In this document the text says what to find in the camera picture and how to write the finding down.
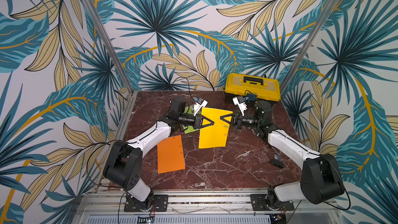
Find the yellow paper sheet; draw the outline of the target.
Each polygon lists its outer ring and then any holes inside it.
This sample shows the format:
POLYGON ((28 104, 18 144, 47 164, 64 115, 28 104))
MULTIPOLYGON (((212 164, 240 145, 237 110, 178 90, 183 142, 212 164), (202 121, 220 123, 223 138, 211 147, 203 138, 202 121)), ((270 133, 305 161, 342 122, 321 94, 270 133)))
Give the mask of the yellow paper sheet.
POLYGON ((211 127, 200 130, 199 149, 225 147, 229 128, 225 128, 220 116, 232 114, 232 111, 220 110, 216 108, 203 108, 202 115, 212 119, 215 124, 211 127))

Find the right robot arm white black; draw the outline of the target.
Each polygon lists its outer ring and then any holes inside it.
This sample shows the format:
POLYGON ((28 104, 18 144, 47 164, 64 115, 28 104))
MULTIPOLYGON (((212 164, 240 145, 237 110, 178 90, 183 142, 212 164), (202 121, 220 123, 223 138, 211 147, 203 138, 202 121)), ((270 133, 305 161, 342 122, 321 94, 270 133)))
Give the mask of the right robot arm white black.
POLYGON ((220 120, 238 129, 254 128, 259 138, 279 149, 302 171, 300 181, 281 184, 267 190, 267 207, 279 209, 284 204, 303 200, 319 204, 346 193, 336 158, 306 147, 274 124, 273 109, 269 102, 257 101, 255 113, 246 115, 246 103, 238 97, 234 100, 240 113, 223 115, 220 120))

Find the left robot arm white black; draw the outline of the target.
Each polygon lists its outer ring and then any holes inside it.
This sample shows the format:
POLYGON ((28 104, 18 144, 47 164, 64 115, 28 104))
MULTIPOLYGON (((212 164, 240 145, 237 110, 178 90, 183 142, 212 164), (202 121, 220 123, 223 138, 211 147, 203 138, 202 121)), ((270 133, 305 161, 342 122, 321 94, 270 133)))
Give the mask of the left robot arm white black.
POLYGON ((199 114, 208 102, 195 98, 193 113, 185 112, 186 100, 181 96, 172 98, 169 109, 155 124, 141 135, 126 142, 112 144, 103 169, 103 176, 121 187, 127 196, 149 208, 153 190, 141 179, 144 156, 164 139, 170 137, 181 125, 202 129, 213 126, 214 121, 199 114))

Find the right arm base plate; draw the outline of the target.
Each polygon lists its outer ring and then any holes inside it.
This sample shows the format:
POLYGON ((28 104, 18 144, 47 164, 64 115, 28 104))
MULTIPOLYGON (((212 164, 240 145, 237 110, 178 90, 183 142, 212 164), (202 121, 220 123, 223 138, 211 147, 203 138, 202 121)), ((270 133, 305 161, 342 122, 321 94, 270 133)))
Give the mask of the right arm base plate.
POLYGON ((254 211, 292 211, 291 201, 281 202, 272 194, 252 194, 250 202, 254 211))

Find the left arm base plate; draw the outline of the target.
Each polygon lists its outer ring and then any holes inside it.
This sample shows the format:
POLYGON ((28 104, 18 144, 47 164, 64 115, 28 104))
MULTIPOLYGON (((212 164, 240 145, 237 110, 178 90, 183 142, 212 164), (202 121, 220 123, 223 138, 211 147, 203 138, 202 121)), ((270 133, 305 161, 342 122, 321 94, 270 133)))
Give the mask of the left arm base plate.
POLYGON ((166 212, 169 202, 168 195, 149 195, 146 201, 139 201, 134 197, 127 196, 124 207, 125 212, 166 212))

